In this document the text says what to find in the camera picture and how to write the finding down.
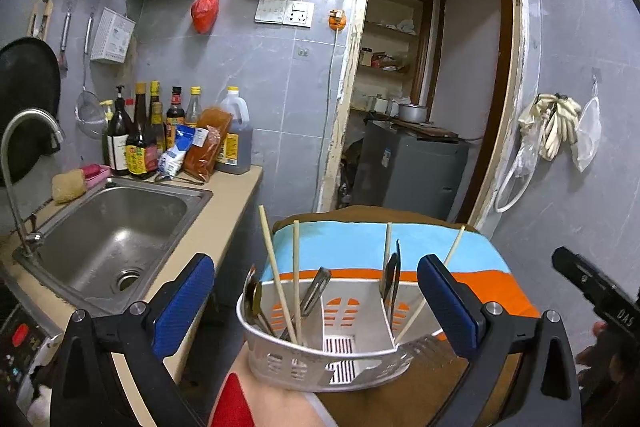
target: black frying pan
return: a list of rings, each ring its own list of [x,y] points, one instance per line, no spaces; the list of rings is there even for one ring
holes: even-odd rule
[[[56,117],[59,103],[58,60],[46,42],[24,37],[0,50],[0,136],[23,109],[37,107]],[[46,124],[38,120],[21,123],[9,142],[12,181],[24,178],[41,155],[53,151]],[[4,186],[1,172],[0,186]]]

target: gray tile wall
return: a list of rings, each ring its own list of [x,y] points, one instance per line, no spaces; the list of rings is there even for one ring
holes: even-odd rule
[[[580,292],[554,272],[562,245],[596,262],[631,295],[640,285],[640,14],[631,0],[541,0],[541,92],[564,92],[584,104],[591,68],[602,70],[602,140],[585,172],[570,151],[540,162],[522,199],[492,239],[541,310],[563,317],[574,350],[591,344],[594,315]]]
[[[255,128],[252,160],[263,166],[264,176],[216,283],[220,299],[233,303],[246,270],[254,263],[262,269],[266,259],[257,205],[265,205],[272,223],[311,211],[334,44],[328,12],[345,9],[350,18],[353,0],[305,0],[315,3],[311,28],[255,23],[258,0],[220,0],[218,20],[207,35],[191,25],[193,1],[145,1],[136,77],[160,80],[164,103],[172,85],[201,85],[204,105],[218,103],[226,86],[239,86],[247,102]],[[332,68],[330,121],[345,43],[342,31]]]
[[[0,46],[26,35],[27,24],[33,5],[37,0],[0,0]],[[58,54],[62,24],[68,0],[53,0],[54,11],[49,23],[47,43]],[[107,6],[119,13],[127,13],[136,18],[141,6],[126,6],[125,0],[76,0],[69,31],[66,58],[68,71],[62,77],[60,108],[58,119],[65,132],[65,142],[59,153],[51,157],[41,157],[31,172],[16,186],[20,212],[26,217],[44,201],[51,197],[51,178],[61,172],[77,168],[92,162],[101,162],[100,142],[84,136],[76,127],[74,105],[82,86],[82,46],[86,21],[90,11],[95,8],[94,33],[102,8]],[[127,76],[123,68],[105,64],[91,63],[87,77],[88,89],[93,89],[98,97],[114,98],[114,88],[119,81],[131,84],[133,79]],[[0,189],[0,235],[8,233],[14,227],[4,189]]]

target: utensil holder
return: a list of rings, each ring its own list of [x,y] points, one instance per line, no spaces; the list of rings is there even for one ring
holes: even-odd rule
[[[300,281],[304,293],[311,279]],[[293,302],[292,282],[283,281],[287,304]],[[413,355],[402,346],[440,330],[431,309],[425,306],[396,346],[399,333],[419,306],[417,283],[400,283],[394,320],[385,317],[379,281],[331,279],[318,304],[302,322],[302,342],[297,346],[250,326],[242,315],[242,296],[236,314],[246,331],[249,367],[270,385],[295,391],[326,393],[376,387],[402,375]],[[273,282],[262,283],[262,311],[279,336],[285,328]]]

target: refrigerator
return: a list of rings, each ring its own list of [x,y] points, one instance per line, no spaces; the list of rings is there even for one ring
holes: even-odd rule
[[[465,170],[468,144],[369,121],[351,204],[409,210],[446,221]]]

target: blue gripper pad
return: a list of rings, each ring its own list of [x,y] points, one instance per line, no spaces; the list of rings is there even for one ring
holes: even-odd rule
[[[214,275],[215,268],[211,258],[199,253],[175,281],[162,286],[156,296],[161,309],[154,320],[151,343],[158,359],[170,357],[178,350],[198,310],[213,288]],[[156,297],[150,303],[152,313]]]
[[[422,257],[416,271],[420,291],[454,352],[459,357],[472,360],[479,346],[478,324],[454,290],[458,283],[435,255]]]

